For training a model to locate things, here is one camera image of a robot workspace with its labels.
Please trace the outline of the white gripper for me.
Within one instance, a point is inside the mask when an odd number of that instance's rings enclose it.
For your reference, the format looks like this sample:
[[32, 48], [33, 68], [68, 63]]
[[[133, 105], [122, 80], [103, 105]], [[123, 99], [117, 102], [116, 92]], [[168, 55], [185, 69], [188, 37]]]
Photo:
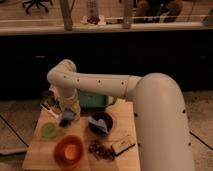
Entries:
[[71, 109], [74, 112], [74, 121], [80, 118], [81, 107], [77, 97], [60, 98], [60, 107], [62, 114], [65, 109]]

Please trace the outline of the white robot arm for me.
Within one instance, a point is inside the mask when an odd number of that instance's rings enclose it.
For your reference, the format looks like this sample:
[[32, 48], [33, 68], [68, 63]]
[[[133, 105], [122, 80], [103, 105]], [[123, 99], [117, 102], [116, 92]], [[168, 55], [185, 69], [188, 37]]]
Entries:
[[195, 171], [185, 101], [170, 76], [78, 73], [65, 59], [47, 80], [66, 100], [79, 89], [132, 102], [141, 171]]

